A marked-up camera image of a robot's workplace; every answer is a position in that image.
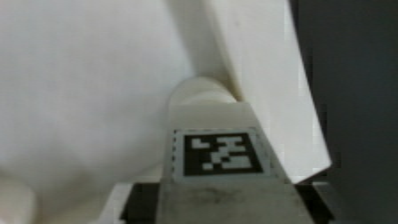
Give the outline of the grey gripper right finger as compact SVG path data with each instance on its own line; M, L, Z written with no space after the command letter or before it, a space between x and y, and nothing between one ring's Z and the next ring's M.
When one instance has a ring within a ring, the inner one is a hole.
M346 224L350 217L337 191L321 171L295 184L314 224Z

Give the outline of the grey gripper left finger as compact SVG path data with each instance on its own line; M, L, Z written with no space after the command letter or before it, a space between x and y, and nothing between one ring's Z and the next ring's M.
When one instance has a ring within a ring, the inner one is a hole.
M156 224L158 182L119 183L88 224Z

